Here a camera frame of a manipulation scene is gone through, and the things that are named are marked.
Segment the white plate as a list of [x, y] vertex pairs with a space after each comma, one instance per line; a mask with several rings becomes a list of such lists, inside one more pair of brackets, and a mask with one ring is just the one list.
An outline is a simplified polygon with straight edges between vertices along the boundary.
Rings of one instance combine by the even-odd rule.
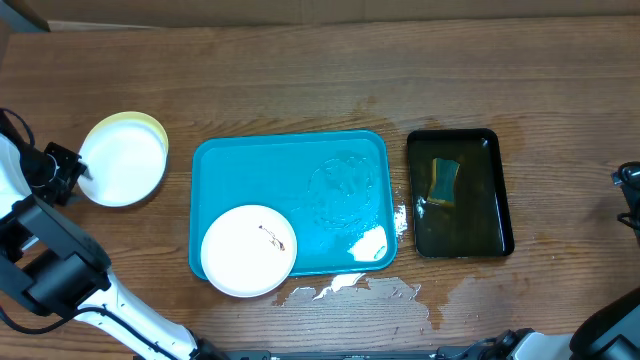
[[212, 223], [200, 258], [216, 289], [232, 297], [253, 298], [286, 280], [297, 253], [296, 234], [283, 215], [266, 206], [243, 205]]
[[157, 128], [123, 120], [88, 135], [80, 156], [88, 170], [78, 180], [84, 195], [102, 206], [125, 207], [143, 200], [159, 185], [168, 149]]

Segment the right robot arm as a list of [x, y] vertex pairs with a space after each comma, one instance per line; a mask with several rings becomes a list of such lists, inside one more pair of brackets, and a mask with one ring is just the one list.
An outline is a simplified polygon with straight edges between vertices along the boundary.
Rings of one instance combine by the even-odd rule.
[[507, 330], [471, 346], [462, 359], [629, 359], [639, 358], [639, 290], [625, 294], [589, 317], [569, 335], [531, 329]]

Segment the green yellow sponge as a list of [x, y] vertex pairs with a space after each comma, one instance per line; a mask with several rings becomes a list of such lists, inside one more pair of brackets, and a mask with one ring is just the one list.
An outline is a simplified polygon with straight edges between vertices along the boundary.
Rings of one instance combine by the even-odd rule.
[[432, 180], [427, 202], [439, 206], [455, 205], [455, 184], [459, 163], [454, 160], [434, 158], [432, 161]]

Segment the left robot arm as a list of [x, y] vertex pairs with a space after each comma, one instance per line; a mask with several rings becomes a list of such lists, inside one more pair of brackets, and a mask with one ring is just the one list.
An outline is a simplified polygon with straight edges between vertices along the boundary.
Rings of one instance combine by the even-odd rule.
[[76, 320], [101, 329], [141, 359], [224, 359], [226, 353], [159, 315], [115, 276], [108, 254], [57, 211], [90, 175], [79, 154], [56, 143], [35, 146], [1, 111], [1, 290], [31, 313], [59, 321], [42, 329], [2, 321], [27, 335]]

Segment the yellow green rimmed plate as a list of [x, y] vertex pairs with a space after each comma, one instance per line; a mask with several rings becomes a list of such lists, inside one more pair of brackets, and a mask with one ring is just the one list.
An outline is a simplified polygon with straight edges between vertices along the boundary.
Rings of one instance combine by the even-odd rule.
[[162, 124], [158, 122], [154, 117], [146, 113], [137, 112], [137, 111], [119, 112], [104, 118], [91, 129], [91, 131], [88, 133], [86, 138], [89, 139], [91, 136], [97, 134], [99, 131], [103, 130], [107, 126], [123, 123], [126, 121], [133, 121], [133, 122], [147, 126], [158, 137], [159, 141], [163, 144], [165, 152], [166, 153], [169, 152], [169, 139], [168, 139], [166, 130], [162, 126]]

